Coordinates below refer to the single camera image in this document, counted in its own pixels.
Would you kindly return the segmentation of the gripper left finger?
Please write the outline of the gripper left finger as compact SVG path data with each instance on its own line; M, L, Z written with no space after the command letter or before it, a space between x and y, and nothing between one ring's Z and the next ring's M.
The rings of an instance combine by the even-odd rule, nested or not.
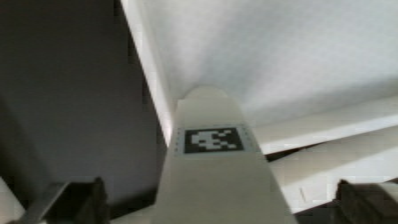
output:
M55 182L15 224L110 224L104 183Z

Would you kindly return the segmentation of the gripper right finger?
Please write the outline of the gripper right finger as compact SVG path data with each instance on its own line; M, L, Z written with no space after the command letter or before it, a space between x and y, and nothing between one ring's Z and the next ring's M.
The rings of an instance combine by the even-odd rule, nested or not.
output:
M398 224L398 182L339 181L333 224Z

